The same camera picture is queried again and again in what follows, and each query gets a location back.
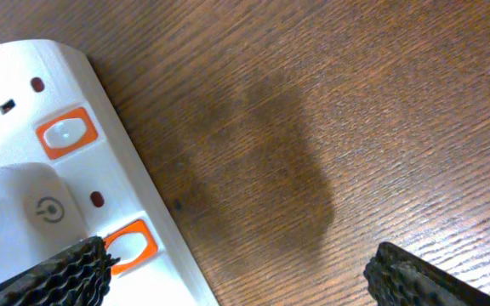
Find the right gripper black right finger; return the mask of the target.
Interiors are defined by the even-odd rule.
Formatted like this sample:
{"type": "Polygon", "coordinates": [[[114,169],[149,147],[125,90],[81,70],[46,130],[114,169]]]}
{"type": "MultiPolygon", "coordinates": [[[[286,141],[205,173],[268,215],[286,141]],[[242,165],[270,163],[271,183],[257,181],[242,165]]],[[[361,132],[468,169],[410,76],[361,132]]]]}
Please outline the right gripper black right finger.
{"type": "Polygon", "coordinates": [[[490,295],[386,241],[363,275],[378,305],[490,305],[490,295]]]}

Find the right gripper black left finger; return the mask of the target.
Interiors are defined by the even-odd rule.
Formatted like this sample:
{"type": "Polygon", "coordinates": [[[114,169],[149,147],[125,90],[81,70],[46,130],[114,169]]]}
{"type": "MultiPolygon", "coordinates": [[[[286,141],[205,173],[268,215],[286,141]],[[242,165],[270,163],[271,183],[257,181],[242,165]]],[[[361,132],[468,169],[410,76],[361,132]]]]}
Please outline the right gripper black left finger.
{"type": "Polygon", "coordinates": [[[0,306],[100,306],[119,263],[92,236],[0,284],[0,306]]]}

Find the white power strip orange switches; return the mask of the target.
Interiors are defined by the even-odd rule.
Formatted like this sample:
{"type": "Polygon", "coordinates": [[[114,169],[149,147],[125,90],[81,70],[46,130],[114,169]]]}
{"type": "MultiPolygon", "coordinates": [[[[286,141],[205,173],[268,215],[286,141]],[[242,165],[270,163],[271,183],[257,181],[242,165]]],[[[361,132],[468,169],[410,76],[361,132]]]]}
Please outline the white power strip orange switches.
{"type": "Polygon", "coordinates": [[[0,167],[34,162],[120,259],[101,305],[216,304],[87,57],[43,39],[0,44],[0,167]]]}

